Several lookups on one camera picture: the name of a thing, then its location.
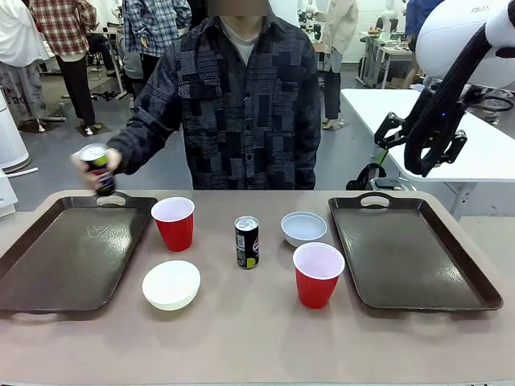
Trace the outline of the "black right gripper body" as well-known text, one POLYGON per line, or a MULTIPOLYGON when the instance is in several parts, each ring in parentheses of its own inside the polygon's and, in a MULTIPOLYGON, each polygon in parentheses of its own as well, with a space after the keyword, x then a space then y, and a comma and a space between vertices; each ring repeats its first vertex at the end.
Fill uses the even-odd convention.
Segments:
POLYGON ((425 84, 408 117, 404 120, 404 134, 410 137, 417 127, 423 128, 425 139, 467 139, 459 128, 466 113, 468 87, 462 88, 458 96, 449 91, 440 92, 442 82, 425 84))

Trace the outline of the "person's right hand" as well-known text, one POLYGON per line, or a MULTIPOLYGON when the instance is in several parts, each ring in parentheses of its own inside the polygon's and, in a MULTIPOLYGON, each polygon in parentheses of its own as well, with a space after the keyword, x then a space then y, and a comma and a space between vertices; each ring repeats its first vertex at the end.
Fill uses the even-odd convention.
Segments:
MULTIPOLYGON (((107 155, 107 159, 108 159, 108 162, 107 162, 108 169, 110 171, 115 171, 122 160, 121 154, 113 148, 108 148, 106 150, 106 155, 107 155)), ((89 174, 89 167, 87 166, 87 164, 84 161, 82 161, 80 159, 79 152, 72 154, 71 160, 72 160, 72 163, 75 165, 75 167, 80 172, 82 172, 83 174, 89 174)))

